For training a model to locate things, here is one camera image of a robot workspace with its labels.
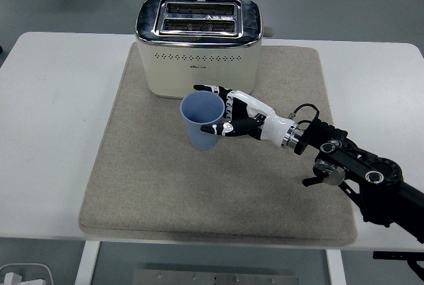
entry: cable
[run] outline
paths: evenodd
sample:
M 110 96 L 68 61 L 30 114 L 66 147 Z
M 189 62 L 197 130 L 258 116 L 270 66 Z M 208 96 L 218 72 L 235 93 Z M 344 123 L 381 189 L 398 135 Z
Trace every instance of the cable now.
M 293 113 L 290 113 L 290 115 L 289 115 L 287 118 L 288 118 L 288 119 L 293 120 L 293 119 L 294 119 L 294 117 L 296 117 L 296 113 L 297 113 L 300 109 L 302 109 L 302 108 L 304 108 L 304 107 L 312 107 L 312 108 L 316 111 L 316 114 L 315 114 L 315 117 L 314 117 L 314 118 L 318 118 L 318 116 L 319 116 L 319 110 L 318 110 L 318 108 L 317 108 L 314 104 L 309 104 L 309 103 L 304 103 L 304 104 L 302 104 L 302 105 L 297 106 L 297 108 L 293 111 Z M 297 124 L 301 124 L 301 123 L 310 123 L 310 122 L 311 122 L 311 121 L 302 120 L 302 121 L 298 122 Z
M 297 106 L 297 108 L 294 110 L 293 114 L 296 115 L 296 113 L 304 107 L 312 107 L 316 111 L 315 118 L 318 118 L 318 116 L 319 116 L 318 108 L 314 104 L 309 104 L 309 103 L 304 103 L 300 106 Z
M 3 265 L 2 267 L 0 267 L 0 270 L 3 270 L 5 267 L 8 267 L 8 266 L 28 266 L 28 265 L 44 267 L 47 270 L 48 275 L 50 276 L 50 282 L 52 283 L 52 285 L 54 285 L 52 272 L 50 271 L 47 265 L 44 265 L 41 263 L 11 263 L 11 264 Z

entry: robot finger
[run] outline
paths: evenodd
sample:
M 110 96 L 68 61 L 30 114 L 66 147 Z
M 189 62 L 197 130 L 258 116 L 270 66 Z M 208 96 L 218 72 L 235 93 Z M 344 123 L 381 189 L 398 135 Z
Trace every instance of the robot finger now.
M 260 137 L 260 132 L 262 131 L 261 126 L 263 124 L 263 119 L 249 117 L 216 125 L 204 125 L 200 129 L 205 133 L 226 137 L 250 135 L 256 138 L 258 135 Z

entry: metal plate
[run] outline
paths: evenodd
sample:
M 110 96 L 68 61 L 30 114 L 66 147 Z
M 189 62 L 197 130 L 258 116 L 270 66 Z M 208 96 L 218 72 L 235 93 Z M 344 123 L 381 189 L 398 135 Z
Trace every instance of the metal plate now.
M 133 285 L 298 285 L 295 276 L 135 270 Z

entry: toaster slot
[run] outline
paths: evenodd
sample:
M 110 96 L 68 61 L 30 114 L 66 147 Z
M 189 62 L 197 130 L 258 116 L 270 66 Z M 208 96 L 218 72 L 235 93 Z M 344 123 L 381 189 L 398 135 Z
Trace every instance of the toaster slot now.
M 166 31 L 180 31 L 184 32 L 202 32 L 202 33 L 214 33 L 214 32 L 235 32 L 234 21 L 223 21 L 223 20 L 202 20 L 202 19 L 165 19 L 163 25 L 163 32 Z
M 235 14 L 235 6 L 224 3 L 168 3 L 166 12 L 190 15 L 232 16 Z

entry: power strip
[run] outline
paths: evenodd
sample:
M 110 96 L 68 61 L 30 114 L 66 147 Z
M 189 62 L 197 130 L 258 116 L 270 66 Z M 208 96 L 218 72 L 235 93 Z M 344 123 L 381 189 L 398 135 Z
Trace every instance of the power strip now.
M 21 282 L 22 276 L 15 273 L 7 273 L 5 275 L 4 283 L 0 285 L 46 285 L 45 280 L 27 280 Z

